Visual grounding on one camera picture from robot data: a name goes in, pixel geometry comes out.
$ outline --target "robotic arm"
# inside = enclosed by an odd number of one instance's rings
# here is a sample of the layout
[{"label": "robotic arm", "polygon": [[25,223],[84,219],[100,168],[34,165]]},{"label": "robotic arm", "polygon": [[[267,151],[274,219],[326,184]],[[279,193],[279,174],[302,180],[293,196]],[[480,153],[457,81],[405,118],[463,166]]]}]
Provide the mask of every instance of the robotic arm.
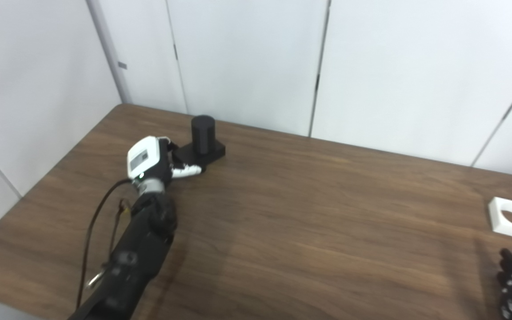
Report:
[{"label": "robotic arm", "polygon": [[165,189],[173,178],[200,174],[225,154],[215,139],[213,118],[193,118],[192,129],[193,143],[183,148],[166,136],[147,136],[129,150],[128,177],[139,194],[131,209],[132,220],[102,272],[91,280],[101,280],[100,284],[68,320],[132,317],[149,281],[158,275],[177,228],[175,207]]}]

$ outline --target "black cylinder on base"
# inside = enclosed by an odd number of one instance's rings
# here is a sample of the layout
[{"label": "black cylinder on base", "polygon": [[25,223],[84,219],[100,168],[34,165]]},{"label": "black cylinder on base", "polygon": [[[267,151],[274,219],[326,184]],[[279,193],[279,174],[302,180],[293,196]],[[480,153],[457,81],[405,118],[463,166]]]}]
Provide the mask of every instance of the black cylinder on base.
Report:
[{"label": "black cylinder on base", "polygon": [[215,119],[210,116],[197,116],[191,120],[193,151],[200,156],[215,151]]}]

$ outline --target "black rectangular base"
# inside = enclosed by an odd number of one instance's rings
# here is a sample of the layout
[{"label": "black rectangular base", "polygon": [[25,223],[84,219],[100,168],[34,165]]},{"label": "black rectangular base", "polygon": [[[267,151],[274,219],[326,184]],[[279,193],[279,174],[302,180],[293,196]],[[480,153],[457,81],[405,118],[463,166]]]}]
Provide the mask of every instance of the black rectangular base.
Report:
[{"label": "black rectangular base", "polygon": [[204,156],[199,156],[193,151],[193,143],[182,146],[181,148],[173,151],[173,161],[182,162],[184,164],[196,164],[205,168],[208,164],[219,160],[224,157],[226,148],[219,140],[215,141],[215,151]]}]

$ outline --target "wire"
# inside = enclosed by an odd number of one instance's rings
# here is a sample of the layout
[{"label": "wire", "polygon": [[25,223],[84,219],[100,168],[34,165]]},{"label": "wire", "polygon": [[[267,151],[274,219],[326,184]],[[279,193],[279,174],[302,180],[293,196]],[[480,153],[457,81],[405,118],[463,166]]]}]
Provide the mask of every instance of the wire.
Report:
[{"label": "wire", "polygon": [[94,212],[94,215],[92,216],[92,220],[90,220],[90,224],[88,225],[88,230],[86,231],[86,238],[84,239],[84,254],[82,257],[82,270],[80,273],[80,283],[79,283],[79,291],[78,295],[76,297],[76,308],[78,309],[80,307],[80,302],[82,300],[82,291],[84,288],[84,277],[86,276],[86,265],[88,263],[88,248],[90,247],[90,238],[92,237],[92,228],[94,227],[94,223],[96,222],[96,218],[98,217],[98,214],[100,213],[102,207],[104,206],[104,203],[110,196],[110,194],[119,186],[122,184],[130,184],[132,180],[130,179],[124,179],[116,182],[108,192],[104,195],[102,198],[102,201],[96,208],[96,212]]},{"label": "wire", "polygon": [[108,249],[108,256],[111,255],[112,250],[114,250],[114,241],[116,239],[116,230],[118,229],[118,225],[120,223],[120,216],[122,213],[129,212],[131,206],[132,205],[130,205],[127,199],[120,199],[118,212],[116,212],[116,217],[114,218],[114,229],[112,230],[112,237],[110,237],[110,248]]}]

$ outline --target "wood grain surface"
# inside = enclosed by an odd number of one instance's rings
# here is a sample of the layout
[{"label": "wood grain surface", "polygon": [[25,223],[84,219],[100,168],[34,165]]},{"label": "wood grain surface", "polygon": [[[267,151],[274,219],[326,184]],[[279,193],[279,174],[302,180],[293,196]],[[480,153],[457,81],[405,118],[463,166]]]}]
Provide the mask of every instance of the wood grain surface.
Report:
[{"label": "wood grain surface", "polygon": [[[189,143],[190,118],[120,105],[100,122],[0,221],[0,302],[66,319],[126,152],[148,135]],[[217,137],[226,157],[169,187],[179,228],[135,320],[498,318],[512,238],[486,205],[512,199],[512,176],[225,122]],[[91,275],[120,197],[136,198],[126,187],[105,206]]]}]

